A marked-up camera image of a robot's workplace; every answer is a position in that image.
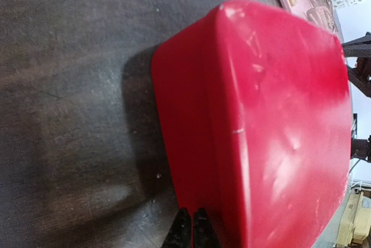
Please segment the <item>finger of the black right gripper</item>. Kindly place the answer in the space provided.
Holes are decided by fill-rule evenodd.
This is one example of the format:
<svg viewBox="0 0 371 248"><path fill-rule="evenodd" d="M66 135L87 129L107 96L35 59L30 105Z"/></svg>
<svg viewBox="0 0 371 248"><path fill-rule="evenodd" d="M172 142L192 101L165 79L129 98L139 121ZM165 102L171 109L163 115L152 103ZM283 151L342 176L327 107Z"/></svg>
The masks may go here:
<svg viewBox="0 0 371 248"><path fill-rule="evenodd" d="M342 44L344 57L370 58L371 35L367 32L364 37Z"/></svg>

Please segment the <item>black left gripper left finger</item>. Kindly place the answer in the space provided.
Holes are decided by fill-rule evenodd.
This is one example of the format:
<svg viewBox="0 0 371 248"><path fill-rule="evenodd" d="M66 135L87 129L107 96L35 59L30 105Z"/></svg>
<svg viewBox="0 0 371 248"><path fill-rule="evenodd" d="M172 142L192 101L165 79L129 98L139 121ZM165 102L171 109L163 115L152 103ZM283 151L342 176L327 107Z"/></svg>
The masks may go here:
<svg viewBox="0 0 371 248"><path fill-rule="evenodd" d="M181 208L163 241L161 248L190 248L192 219L186 208Z"/></svg>

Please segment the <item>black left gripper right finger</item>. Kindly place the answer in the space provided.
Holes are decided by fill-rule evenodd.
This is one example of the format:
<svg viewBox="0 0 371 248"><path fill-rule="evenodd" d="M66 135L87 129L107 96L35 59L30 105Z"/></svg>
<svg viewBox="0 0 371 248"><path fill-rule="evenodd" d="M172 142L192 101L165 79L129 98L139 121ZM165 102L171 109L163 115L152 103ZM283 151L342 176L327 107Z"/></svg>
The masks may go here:
<svg viewBox="0 0 371 248"><path fill-rule="evenodd" d="M193 245L195 248L217 248L219 240L212 222L204 208L193 216Z"/></svg>

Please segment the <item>red tin lid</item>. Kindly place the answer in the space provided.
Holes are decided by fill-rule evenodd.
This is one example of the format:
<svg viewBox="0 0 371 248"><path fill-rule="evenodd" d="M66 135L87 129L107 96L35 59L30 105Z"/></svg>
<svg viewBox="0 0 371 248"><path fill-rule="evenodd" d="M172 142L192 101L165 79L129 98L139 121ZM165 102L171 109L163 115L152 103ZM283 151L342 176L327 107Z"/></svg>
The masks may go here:
<svg viewBox="0 0 371 248"><path fill-rule="evenodd" d="M235 247L311 247L343 201L351 97L339 39L278 8L216 10L214 125L227 136L220 180Z"/></svg>

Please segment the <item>red tin box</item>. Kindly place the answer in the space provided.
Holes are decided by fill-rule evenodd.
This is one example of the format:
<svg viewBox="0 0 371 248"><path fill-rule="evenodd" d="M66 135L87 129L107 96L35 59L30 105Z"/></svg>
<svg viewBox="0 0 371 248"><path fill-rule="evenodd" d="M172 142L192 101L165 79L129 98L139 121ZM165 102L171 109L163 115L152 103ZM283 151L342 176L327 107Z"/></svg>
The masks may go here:
<svg viewBox="0 0 371 248"><path fill-rule="evenodd" d="M151 62L162 135L180 207L204 208L224 247L247 247L248 207L224 8L176 34Z"/></svg>

